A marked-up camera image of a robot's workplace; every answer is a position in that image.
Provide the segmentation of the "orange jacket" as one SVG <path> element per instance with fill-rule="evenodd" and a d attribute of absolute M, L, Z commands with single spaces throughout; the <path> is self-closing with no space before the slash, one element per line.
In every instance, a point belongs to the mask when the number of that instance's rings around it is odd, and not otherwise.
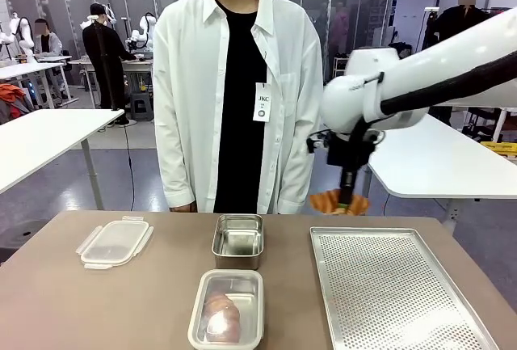
<path fill-rule="evenodd" d="M 8 83 L 0 84 L 0 125 L 33 111 L 34 107 L 24 89 Z"/>

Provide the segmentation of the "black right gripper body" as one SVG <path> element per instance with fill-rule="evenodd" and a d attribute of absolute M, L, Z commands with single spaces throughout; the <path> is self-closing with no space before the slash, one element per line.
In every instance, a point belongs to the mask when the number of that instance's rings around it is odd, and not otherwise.
<path fill-rule="evenodd" d="M 343 167 L 340 178 L 341 193 L 352 195 L 355 190 L 355 183 L 358 169 L 353 167 Z"/>

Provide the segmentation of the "person's right forearm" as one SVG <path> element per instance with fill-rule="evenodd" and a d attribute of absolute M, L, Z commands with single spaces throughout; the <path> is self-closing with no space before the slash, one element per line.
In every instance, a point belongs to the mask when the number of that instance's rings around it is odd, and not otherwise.
<path fill-rule="evenodd" d="M 155 125 L 158 164 L 169 208 L 196 202 L 184 161 L 177 124 Z"/>

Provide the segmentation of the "person's left forearm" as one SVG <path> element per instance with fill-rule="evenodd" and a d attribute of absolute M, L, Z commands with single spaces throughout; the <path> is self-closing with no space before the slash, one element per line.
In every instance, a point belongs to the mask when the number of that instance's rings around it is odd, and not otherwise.
<path fill-rule="evenodd" d="M 314 156 L 308 150 L 307 140 L 320 127 L 319 119 L 299 120 L 294 127 L 292 146 L 282 171 L 277 213 L 299 213 L 304 206 L 313 170 Z"/>

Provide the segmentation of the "white background work table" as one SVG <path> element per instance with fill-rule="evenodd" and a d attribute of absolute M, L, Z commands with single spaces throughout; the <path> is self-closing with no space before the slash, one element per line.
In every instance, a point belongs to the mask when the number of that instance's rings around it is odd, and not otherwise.
<path fill-rule="evenodd" d="M 28 81 L 34 79 L 39 79 L 43 84 L 44 93 L 46 95 L 46 101 L 44 102 L 41 98 L 40 89 L 36 86 L 34 90 L 34 96 L 36 99 L 36 104 L 32 103 L 32 97 L 28 96 L 29 103 L 32 106 L 36 106 L 37 108 L 50 108 L 54 109 L 55 103 L 54 98 L 51 95 L 50 86 L 48 85 L 48 80 L 46 77 L 46 71 L 58 68 L 61 72 L 61 77 L 63 79 L 63 83 L 65 85 L 65 93 L 67 95 L 66 99 L 61 100 L 61 106 L 64 107 L 71 103 L 77 102 L 77 98 L 73 98 L 69 91 L 69 85 L 67 83 L 65 72 L 63 70 L 64 63 L 61 62 L 31 62 L 31 63 L 23 63 L 16 65 L 9 65 L 0 67 L 0 82 L 1 83 L 13 83 L 17 82 L 20 86 L 22 85 L 22 81 L 26 78 Z"/>

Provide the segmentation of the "golden brown croissant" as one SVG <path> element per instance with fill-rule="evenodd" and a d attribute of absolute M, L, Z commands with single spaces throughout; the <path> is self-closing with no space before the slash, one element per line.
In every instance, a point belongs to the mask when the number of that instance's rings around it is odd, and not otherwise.
<path fill-rule="evenodd" d="M 207 341 L 237 344 L 240 340 L 240 311 L 224 293 L 212 293 L 204 303 Z"/>
<path fill-rule="evenodd" d="M 333 189 L 311 195 L 309 198 L 311 207 L 326 215 L 363 216 L 368 211 L 368 198 L 353 194 L 349 205 L 341 205 L 338 202 L 339 194 L 339 189 Z"/>

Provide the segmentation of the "large white rounded table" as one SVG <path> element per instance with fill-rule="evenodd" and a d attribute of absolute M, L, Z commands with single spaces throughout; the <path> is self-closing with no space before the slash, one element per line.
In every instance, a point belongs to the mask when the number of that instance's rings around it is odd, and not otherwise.
<path fill-rule="evenodd" d="M 442 224 L 450 232 L 470 200 L 517 200 L 514 163 L 429 115 L 385 131 L 364 170 L 365 197 L 372 177 L 393 197 L 445 199 Z"/>

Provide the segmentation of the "man in black cap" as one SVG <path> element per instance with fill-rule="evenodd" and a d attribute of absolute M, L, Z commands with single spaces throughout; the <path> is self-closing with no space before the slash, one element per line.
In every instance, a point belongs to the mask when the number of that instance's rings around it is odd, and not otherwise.
<path fill-rule="evenodd" d="M 124 127 L 136 123 L 125 113 L 126 98 L 124 91 L 124 71 L 122 61 L 134 61 L 136 56 L 126 50 L 117 32 L 107 26 L 108 17 L 105 6 L 99 3 L 90 5 L 90 16 L 96 19 L 82 30 L 82 40 L 86 54 L 95 70 L 98 81 L 101 108 L 115 108 L 124 113 L 108 125 Z"/>

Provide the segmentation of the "bystander in black clothes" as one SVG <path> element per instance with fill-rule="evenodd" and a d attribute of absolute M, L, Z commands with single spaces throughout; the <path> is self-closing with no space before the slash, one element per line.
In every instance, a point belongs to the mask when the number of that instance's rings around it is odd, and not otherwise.
<path fill-rule="evenodd" d="M 429 48 L 479 23 L 489 15 L 476 7 L 476 0 L 458 0 L 458 5 L 443 11 L 427 22 L 426 38 L 422 48 Z"/>

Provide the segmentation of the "perforated metal baking tray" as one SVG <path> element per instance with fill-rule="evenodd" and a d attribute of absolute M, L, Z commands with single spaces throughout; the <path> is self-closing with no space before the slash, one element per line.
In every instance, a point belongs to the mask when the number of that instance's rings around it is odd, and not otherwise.
<path fill-rule="evenodd" d="M 334 350 L 499 350 L 420 234 L 310 230 Z"/>

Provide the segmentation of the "seated person grey jacket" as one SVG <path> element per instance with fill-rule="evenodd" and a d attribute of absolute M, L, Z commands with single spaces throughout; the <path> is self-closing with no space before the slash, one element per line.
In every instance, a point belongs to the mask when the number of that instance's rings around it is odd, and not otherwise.
<path fill-rule="evenodd" d="M 57 57 L 62 54 L 62 43 L 58 36 L 51 32 L 45 19 L 36 19 L 34 52 L 42 57 Z"/>

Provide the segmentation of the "white table with legs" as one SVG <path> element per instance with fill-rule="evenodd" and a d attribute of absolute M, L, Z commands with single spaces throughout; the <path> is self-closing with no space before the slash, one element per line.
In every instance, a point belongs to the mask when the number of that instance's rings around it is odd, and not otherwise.
<path fill-rule="evenodd" d="M 123 113 L 109 109 L 51 108 L 0 125 L 0 194 L 80 145 L 96 208 L 103 210 L 89 138 Z"/>

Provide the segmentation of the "bystander in pink top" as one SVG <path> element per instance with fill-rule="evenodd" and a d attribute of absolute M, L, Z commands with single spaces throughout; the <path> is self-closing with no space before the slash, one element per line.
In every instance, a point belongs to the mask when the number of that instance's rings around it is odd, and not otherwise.
<path fill-rule="evenodd" d="M 338 2 L 335 7 L 334 18 L 330 23 L 329 53 L 332 61 L 340 53 L 340 48 L 347 42 L 348 29 L 347 9 L 342 2 Z"/>

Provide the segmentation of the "yellow box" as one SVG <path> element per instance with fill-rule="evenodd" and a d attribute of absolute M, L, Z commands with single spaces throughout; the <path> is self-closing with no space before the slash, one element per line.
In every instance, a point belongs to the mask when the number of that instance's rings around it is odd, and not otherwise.
<path fill-rule="evenodd" d="M 481 144 L 496 154 L 517 162 L 517 142 L 482 141 Z"/>

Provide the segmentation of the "grey step stool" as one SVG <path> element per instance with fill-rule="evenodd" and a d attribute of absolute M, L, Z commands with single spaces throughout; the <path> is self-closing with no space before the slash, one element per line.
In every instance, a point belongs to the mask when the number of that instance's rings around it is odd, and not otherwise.
<path fill-rule="evenodd" d="M 130 115 L 136 121 L 151 121 L 154 118 L 152 98 L 148 91 L 138 91 L 130 95 Z"/>

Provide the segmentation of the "clear plastic snap lid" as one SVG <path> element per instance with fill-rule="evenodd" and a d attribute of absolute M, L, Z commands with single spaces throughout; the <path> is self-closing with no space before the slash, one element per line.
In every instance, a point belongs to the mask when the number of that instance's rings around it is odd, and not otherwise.
<path fill-rule="evenodd" d="M 76 249 L 85 269 L 107 270 L 127 264 L 151 239 L 153 227 L 143 217 L 124 216 L 97 226 Z"/>

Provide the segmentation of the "white name badge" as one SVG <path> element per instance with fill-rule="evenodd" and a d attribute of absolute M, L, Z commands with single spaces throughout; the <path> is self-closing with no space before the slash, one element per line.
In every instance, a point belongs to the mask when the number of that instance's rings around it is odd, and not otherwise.
<path fill-rule="evenodd" d="M 271 90 L 266 83 L 255 84 L 253 120 L 267 123 L 271 113 Z"/>

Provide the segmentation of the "person in white shirt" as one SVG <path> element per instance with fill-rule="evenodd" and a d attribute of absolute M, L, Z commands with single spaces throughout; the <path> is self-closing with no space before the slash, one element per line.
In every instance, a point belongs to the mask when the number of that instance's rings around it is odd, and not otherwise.
<path fill-rule="evenodd" d="M 294 2 L 178 0 L 157 21 L 154 126 L 177 124 L 197 213 L 277 213 L 295 124 L 319 119 L 322 91 L 320 40 Z"/>

